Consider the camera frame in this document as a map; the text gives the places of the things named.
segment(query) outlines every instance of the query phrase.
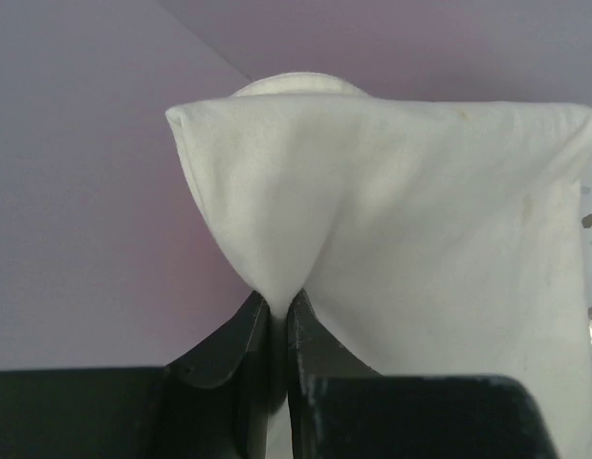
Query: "white fabric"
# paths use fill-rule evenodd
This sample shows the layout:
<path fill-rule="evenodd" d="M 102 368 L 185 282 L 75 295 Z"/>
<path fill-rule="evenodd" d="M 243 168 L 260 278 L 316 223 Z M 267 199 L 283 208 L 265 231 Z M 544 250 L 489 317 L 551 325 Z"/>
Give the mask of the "white fabric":
<path fill-rule="evenodd" d="M 167 117 L 208 226 L 273 314 L 304 286 L 384 374 L 514 377 L 561 457 L 592 459 L 578 221 L 592 109 L 381 100 L 309 74 L 237 96 Z M 291 457 L 281 435 L 270 459 Z"/>

